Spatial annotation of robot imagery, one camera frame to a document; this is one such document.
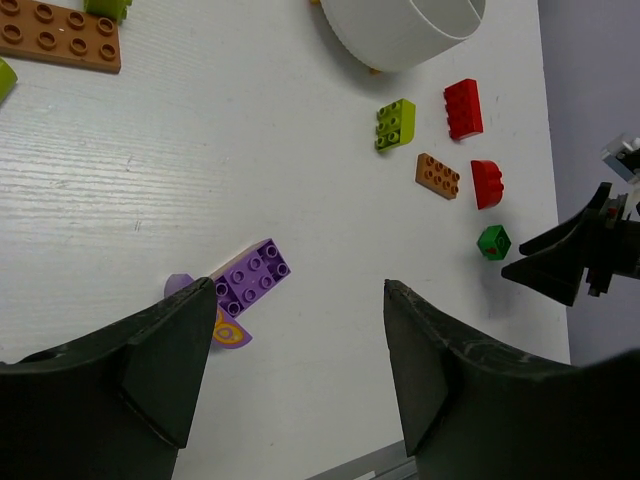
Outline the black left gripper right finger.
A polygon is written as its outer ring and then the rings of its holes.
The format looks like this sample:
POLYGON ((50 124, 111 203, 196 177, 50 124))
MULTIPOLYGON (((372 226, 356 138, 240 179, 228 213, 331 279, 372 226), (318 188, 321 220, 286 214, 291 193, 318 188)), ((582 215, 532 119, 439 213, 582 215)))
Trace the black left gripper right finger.
POLYGON ((639 354, 585 367, 503 343, 384 286, 405 449, 422 479, 635 479, 639 354))

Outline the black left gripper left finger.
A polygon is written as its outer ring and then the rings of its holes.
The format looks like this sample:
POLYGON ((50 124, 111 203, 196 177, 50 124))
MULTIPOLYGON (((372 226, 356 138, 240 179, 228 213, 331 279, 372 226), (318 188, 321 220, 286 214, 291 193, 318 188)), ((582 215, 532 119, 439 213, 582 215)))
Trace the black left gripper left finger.
POLYGON ((4 479, 169 479, 216 320, 201 278, 157 304, 1 366, 4 479))

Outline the dark green square lego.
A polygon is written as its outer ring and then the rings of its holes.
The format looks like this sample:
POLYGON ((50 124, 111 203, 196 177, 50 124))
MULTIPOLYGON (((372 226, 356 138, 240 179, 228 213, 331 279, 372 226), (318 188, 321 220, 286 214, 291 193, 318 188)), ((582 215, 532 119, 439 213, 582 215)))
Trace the dark green square lego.
POLYGON ((479 236, 476 245, 481 254, 491 261, 501 261, 507 256, 511 240, 503 225, 488 226, 479 236))

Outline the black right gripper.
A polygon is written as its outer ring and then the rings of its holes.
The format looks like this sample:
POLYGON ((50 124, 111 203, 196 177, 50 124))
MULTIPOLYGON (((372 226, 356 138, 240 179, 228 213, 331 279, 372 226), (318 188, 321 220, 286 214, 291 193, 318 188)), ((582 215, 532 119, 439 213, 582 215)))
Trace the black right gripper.
POLYGON ((519 253, 529 257, 503 267, 501 276, 565 306, 574 305, 584 266, 590 296, 606 294, 614 276, 638 280, 639 221, 624 213, 628 195, 610 198, 611 188, 610 182, 601 182, 573 217, 521 244, 519 253), (559 254, 533 255, 563 240, 582 219, 586 229, 584 266, 559 254))

